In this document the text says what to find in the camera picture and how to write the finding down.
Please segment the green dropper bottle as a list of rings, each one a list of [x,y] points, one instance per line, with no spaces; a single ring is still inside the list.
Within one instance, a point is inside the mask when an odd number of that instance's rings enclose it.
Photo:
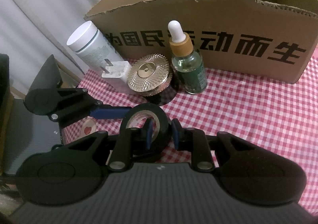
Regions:
[[[180,82],[189,94],[199,94],[207,87],[207,75],[203,58],[194,48],[188,33],[184,32],[180,22],[168,23],[169,45],[172,51],[172,65]]]

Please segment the white curtain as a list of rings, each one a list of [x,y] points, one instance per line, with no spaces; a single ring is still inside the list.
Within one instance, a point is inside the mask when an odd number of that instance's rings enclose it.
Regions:
[[[10,58],[10,86],[25,95],[46,59],[81,80],[88,66],[68,47],[67,39],[100,0],[1,0],[1,53]]]

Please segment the gold lid cream jar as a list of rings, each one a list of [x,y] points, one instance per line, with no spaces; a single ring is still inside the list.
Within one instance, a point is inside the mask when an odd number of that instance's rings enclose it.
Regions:
[[[146,55],[134,62],[128,73],[127,85],[158,106],[172,101],[179,91],[179,82],[168,59],[159,53]]]

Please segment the brown cardboard box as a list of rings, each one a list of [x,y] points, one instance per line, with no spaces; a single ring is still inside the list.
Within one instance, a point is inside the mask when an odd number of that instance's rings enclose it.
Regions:
[[[101,0],[85,19],[129,59],[169,57],[177,20],[206,67],[288,83],[317,45],[317,0]]]

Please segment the white power adapter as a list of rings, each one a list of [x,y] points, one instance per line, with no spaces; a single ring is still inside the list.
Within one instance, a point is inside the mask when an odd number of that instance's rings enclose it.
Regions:
[[[128,74],[132,68],[128,61],[110,61],[105,59],[106,65],[101,66],[102,78],[109,83],[117,93],[135,94],[127,84]]]

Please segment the pink checkered tablecloth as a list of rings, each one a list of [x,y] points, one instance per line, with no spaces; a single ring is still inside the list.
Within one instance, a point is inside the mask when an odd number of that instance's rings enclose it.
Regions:
[[[184,127],[227,131],[298,163],[307,184],[300,204],[317,215],[317,56],[295,84],[208,70],[198,95],[180,92],[163,110]]]

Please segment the black electrical tape roll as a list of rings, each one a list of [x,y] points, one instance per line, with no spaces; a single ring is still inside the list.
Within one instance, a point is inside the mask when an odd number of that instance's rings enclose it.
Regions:
[[[124,116],[120,134],[130,136],[134,156],[155,162],[171,141],[171,120],[159,106],[143,103]]]

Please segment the white supplement bottle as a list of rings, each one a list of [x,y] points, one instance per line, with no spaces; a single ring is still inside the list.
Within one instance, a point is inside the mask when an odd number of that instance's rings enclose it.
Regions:
[[[86,21],[68,38],[66,45],[96,73],[106,68],[106,60],[110,62],[124,61],[118,51],[94,25]]]

